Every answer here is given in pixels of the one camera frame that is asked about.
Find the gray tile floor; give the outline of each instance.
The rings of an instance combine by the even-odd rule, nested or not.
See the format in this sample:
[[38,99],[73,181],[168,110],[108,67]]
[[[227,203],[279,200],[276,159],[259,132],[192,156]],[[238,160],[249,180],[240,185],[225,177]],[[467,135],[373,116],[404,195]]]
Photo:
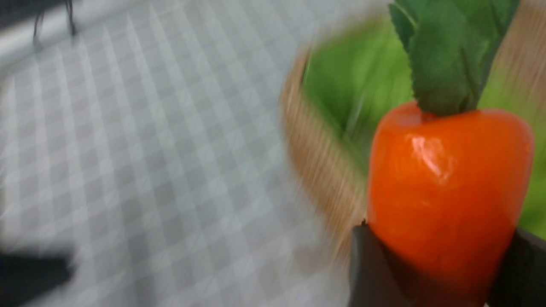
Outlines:
[[13,66],[5,244],[80,262],[34,306],[344,306],[277,99],[298,45],[361,2],[145,2]]

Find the woven basket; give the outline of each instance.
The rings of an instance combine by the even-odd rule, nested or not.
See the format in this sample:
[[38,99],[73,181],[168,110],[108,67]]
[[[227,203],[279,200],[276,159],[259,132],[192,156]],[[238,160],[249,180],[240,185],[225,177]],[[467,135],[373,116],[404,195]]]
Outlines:
[[[495,62],[502,63],[510,76],[530,88],[540,101],[546,97],[545,33],[543,4],[522,1]],[[325,227],[334,243],[334,256],[346,261],[351,230],[366,219],[366,178],[301,91],[309,52],[310,48],[306,48],[299,53],[283,87],[283,125],[294,170],[324,215]]]

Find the green fabric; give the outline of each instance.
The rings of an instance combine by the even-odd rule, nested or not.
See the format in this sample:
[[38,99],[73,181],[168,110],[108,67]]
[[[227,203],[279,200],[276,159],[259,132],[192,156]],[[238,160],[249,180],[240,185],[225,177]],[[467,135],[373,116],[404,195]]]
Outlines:
[[[367,22],[315,49],[302,86],[363,175],[380,119],[412,99],[409,62],[388,19]],[[538,100],[528,93],[497,69],[479,107],[506,109],[533,128],[535,164],[520,226],[546,239],[546,122],[537,117]]]

